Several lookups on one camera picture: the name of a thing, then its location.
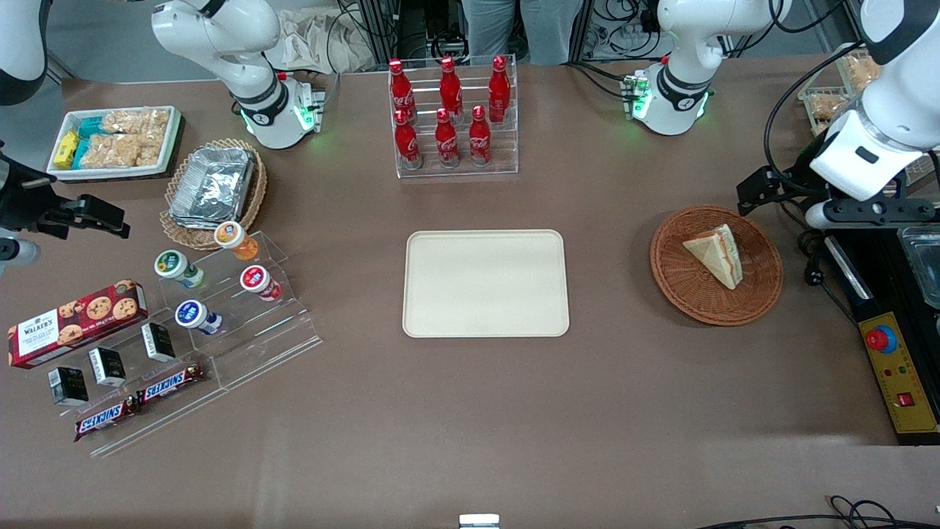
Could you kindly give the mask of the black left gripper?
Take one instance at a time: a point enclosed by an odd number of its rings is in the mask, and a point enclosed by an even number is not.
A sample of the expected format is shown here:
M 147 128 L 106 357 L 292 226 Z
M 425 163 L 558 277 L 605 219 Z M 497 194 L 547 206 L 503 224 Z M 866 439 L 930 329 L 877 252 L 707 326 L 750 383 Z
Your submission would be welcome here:
M 764 173 L 752 173 L 737 185 L 737 211 L 747 217 L 756 208 L 778 205 L 793 220 L 808 221 L 813 206 L 833 198 L 832 188 L 811 170 L 779 171 L 769 165 Z

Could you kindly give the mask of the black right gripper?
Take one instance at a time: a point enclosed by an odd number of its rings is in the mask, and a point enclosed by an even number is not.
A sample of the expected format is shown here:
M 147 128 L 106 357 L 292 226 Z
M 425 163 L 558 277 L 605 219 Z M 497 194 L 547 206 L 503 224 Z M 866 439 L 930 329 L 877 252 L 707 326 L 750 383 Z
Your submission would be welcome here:
M 1 160 L 2 172 L 6 174 L 1 190 L 1 225 L 4 230 L 40 232 L 66 240 L 71 210 L 74 217 L 87 221 L 87 230 L 106 232 L 121 239 L 130 237 L 129 224 L 103 223 L 124 221 L 125 211 L 120 207 L 90 194 L 81 194 L 68 201 L 51 187 L 56 177 L 16 162 L 6 154 L 1 154 Z M 63 206 L 67 202 L 70 210 Z

